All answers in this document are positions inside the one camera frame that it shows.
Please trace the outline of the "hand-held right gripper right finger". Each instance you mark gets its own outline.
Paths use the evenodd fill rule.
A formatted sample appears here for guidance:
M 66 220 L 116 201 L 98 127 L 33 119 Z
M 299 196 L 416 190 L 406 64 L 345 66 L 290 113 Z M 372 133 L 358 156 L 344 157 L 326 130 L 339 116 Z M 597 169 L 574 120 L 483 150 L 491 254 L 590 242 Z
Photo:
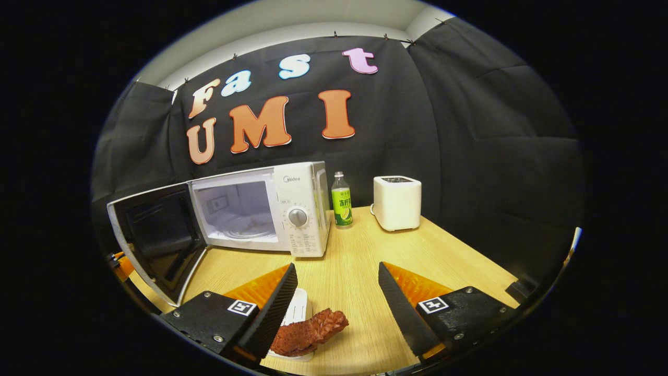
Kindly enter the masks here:
M 378 284 L 421 362 L 470 351 L 518 316 L 516 309 L 474 286 L 454 290 L 388 262 L 379 262 Z

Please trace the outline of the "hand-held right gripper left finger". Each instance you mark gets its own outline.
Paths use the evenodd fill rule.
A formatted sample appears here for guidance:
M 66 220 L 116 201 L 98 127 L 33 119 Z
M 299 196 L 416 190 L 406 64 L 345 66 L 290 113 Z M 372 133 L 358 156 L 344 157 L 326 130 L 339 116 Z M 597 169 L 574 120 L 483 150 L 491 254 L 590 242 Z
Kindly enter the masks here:
M 257 366 L 288 310 L 298 278 L 293 263 L 224 293 L 199 293 L 160 315 L 170 330 L 242 366 Z

